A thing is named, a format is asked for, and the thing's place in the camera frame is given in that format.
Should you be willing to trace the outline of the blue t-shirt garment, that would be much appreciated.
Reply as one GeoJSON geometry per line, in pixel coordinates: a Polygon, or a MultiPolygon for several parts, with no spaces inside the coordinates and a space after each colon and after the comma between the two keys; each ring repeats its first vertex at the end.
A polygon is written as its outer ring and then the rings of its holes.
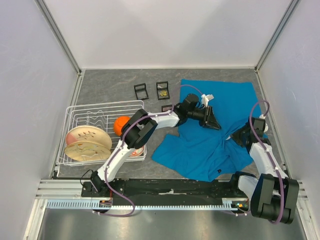
{"type": "Polygon", "coordinates": [[[188,94],[212,94],[209,101],[221,126],[220,130],[204,128],[188,119],[178,127],[178,136],[167,134],[152,155],[152,160],[185,178],[211,182],[221,174],[233,174],[253,162],[244,147],[229,136],[243,127],[249,116],[259,117],[261,108],[251,82],[181,80],[179,100],[188,94]]]}

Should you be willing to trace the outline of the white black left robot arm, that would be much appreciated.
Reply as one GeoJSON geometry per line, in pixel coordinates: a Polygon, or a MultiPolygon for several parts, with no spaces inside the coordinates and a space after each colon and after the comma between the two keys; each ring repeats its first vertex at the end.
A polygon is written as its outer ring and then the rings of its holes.
{"type": "Polygon", "coordinates": [[[109,182],[115,179],[125,160],[133,151],[143,147],[157,129],[175,128],[192,119],[197,120],[203,128],[220,130],[221,126],[209,105],[212,99],[213,95],[203,94],[201,105],[198,106],[198,96],[190,93],[182,102],[164,112],[148,113],[139,109],[121,128],[118,144],[110,157],[91,174],[92,191],[99,197],[106,196],[110,191],[109,182]]]}

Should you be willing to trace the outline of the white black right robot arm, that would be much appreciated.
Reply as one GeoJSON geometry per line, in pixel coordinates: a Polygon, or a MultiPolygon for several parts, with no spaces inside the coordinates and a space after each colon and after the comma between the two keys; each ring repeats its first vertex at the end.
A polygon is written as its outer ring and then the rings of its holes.
{"type": "Polygon", "coordinates": [[[294,220],[299,194],[299,183],[290,178],[274,157],[262,118],[249,117],[247,123],[231,135],[231,139],[245,148],[255,162],[259,176],[237,171],[231,177],[229,191],[235,197],[243,194],[249,199],[253,217],[274,224],[291,224],[294,220]]]}

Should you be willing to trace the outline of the gold leaf brooch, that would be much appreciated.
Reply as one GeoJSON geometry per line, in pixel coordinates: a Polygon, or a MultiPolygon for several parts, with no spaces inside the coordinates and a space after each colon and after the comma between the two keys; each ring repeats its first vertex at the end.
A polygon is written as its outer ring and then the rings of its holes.
{"type": "Polygon", "coordinates": [[[160,95],[162,98],[164,98],[164,97],[166,97],[166,96],[168,95],[168,92],[165,91],[165,90],[163,90],[163,91],[160,91],[160,92],[159,92],[159,95],[160,95]]]}

